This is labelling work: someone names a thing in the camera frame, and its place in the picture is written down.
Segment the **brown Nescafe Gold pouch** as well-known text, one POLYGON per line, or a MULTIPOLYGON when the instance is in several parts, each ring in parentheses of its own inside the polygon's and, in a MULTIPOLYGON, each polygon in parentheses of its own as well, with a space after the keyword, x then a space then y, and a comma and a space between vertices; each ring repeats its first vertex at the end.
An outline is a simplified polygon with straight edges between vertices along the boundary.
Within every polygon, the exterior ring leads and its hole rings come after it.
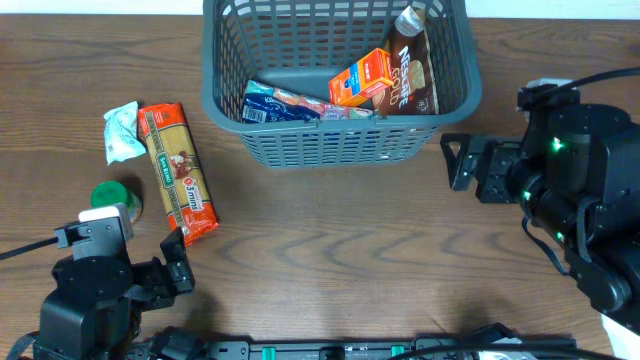
POLYGON ((373 97, 375 112, 383 117, 438 115, 425 10, 407 6, 394 20, 384 50, 391 55, 393 84, 373 97))

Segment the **white green sachet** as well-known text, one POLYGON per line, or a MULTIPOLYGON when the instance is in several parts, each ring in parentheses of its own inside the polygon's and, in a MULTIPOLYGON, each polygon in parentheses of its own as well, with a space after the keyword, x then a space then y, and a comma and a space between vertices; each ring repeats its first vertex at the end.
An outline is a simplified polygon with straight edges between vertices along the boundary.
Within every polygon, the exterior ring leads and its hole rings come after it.
POLYGON ((138 102, 111 109, 103 115, 105 120, 104 142, 108 165, 124 162, 146 153, 137 136, 138 102))

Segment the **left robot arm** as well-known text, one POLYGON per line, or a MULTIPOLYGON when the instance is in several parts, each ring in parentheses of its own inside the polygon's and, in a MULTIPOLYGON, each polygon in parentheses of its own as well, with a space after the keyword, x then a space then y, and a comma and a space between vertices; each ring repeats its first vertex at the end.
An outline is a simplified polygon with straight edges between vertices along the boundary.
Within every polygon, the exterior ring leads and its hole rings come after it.
POLYGON ((143 312, 194 290, 180 228, 160 243, 163 259, 138 264, 118 217, 70 223, 55 235, 72 255, 52 270, 56 288, 41 306, 37 359, 114 359, 139 333, 143 312))

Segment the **grey plastic basket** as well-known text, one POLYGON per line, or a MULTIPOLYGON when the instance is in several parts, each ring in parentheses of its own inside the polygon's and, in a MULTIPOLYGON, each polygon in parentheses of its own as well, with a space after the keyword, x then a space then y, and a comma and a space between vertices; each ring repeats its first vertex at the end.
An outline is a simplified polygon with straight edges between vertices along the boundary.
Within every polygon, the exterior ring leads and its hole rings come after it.
POLYGON ((482 82, 460 0, 241 0, 203 4, 202 105, 270 168, 397 163, 438 131, 473 114, 482 82), (382 47, 408 6, 423 16, 439 105, 436 115, 369 120, 249 124, 243 98, 254 80, 294 94, 329 98, 329 82, 382 47))

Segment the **blue Kleenex tissue pack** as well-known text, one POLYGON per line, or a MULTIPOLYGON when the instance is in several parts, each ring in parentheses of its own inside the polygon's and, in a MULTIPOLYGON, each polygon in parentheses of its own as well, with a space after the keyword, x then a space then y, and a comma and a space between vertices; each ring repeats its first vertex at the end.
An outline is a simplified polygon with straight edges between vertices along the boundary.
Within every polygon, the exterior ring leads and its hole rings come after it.
POLYGON ((241 108, 241 120, 252 124, 368 120, 373 116, 372 110, 334 105, 253 80, 247 83, 241 108))

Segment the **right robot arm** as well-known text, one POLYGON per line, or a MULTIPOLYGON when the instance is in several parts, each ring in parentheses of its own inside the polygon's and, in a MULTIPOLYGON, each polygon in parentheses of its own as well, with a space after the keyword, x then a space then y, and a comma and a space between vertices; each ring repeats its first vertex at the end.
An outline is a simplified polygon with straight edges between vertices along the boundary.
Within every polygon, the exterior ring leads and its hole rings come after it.
POLYGON ((453 190, 516 204, 563 250, 537 244, 599 312, 617 354, 639 356, 639 126, 598 104, 530 108, 520 138, 447 133, 453 190))

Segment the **orange spaghetti packet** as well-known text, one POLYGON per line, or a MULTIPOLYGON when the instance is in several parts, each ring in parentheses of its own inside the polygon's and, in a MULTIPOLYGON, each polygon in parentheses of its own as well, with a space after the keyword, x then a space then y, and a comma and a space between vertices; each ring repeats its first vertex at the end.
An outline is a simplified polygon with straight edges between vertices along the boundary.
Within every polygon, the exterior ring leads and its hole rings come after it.
POLYGON ((159 183, 170 227, 187 246, 218 226, 189 126, 179 103, 138 110, 138 123, 159 183))

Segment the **orange medicine box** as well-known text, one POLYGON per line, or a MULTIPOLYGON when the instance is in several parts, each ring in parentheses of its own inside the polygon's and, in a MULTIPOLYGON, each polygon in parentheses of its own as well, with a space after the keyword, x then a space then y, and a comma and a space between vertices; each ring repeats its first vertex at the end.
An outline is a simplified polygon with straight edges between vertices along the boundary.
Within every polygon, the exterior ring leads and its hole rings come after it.
POLYGON ((357 107, 393 85, 391 56, 376 48, 329 81, 330 102, 357 107))

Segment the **green lid spice jar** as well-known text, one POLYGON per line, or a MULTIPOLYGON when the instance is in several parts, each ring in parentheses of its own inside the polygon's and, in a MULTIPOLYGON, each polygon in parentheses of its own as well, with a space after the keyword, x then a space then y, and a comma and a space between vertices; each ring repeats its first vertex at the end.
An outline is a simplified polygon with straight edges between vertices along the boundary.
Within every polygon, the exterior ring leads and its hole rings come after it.
POLYGON ((143 211, 141 200, 117 181, 106 181, 96 186, 91 194, 90 203, 93 208, 123 203, 132 223, 140 218, 143 211))

